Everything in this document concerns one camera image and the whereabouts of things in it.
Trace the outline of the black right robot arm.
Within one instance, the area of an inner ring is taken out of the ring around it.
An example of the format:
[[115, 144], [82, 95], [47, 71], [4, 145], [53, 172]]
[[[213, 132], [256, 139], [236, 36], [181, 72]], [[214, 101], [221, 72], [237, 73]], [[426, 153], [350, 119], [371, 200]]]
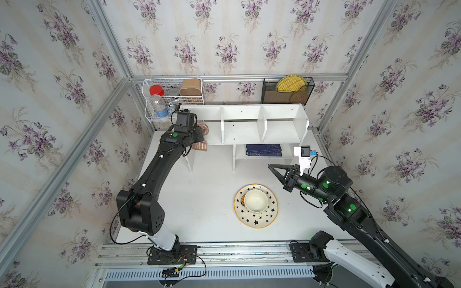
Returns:
[[436, 276], [405, 253], [377, 224], [366, 205], [348, 195], [352, 180], [339, 166], [328, 166], [318, 177], [301, 173], [299, 165], [270, 164], [270, 171], [286, 191], [298, 189], [325, 205], [328, 218], [359, 241], [377, 264], [352, 252], [324, 231], [309, 241], [311, 256], [320, 254], [346, 268], [374, 288], [451, 288], [446, 277]]

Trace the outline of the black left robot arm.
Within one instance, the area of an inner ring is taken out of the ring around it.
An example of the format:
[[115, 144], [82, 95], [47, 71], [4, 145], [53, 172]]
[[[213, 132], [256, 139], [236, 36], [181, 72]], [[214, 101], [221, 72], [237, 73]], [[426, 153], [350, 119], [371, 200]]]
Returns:
[[129, 190], [116, 197], [120, 225], [146, 237], [160, 252], [178, 254], [179, 236], [164, 224], [165, 212], [158, 197], [174, 164], [188, 156], [192, 145], [204, 140], [198, 117], [188, 109], [176, 112], [176, 123], [161, 135], [158, 149], [150, 164]]

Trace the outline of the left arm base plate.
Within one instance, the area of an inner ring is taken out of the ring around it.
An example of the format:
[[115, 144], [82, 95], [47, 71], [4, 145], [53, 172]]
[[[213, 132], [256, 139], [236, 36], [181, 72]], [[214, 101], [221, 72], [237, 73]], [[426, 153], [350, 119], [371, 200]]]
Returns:
[[166, 251], [155, 246], [147, 249], [148, 265], [194, 265], [197, 260], [198, 246], [180, 244], [175, 246], [173, 250]]

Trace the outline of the white wooden bookshelf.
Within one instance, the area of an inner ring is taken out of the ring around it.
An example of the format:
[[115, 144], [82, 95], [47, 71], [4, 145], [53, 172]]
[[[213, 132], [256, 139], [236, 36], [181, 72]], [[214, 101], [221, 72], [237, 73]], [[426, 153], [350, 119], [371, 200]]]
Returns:
[[238, 160], [269, 159], [248, 156], [247, 145], [279, 144], [283, 160], [293, 160], [294, 148], [307, 136], [310, 121], [300, 104], [185, 105], [208, 126], [207, 143], [232, 147], [232, 169]]

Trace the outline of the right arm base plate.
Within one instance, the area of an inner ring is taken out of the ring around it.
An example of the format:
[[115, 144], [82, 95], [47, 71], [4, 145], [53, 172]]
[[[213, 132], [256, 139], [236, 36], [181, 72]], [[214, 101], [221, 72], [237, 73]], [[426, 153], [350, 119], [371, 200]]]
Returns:
[[311, 250], [308, 242], [291, 241], [289, 249], [295, 263], [325, 262], [324, 257], [317, 250]]

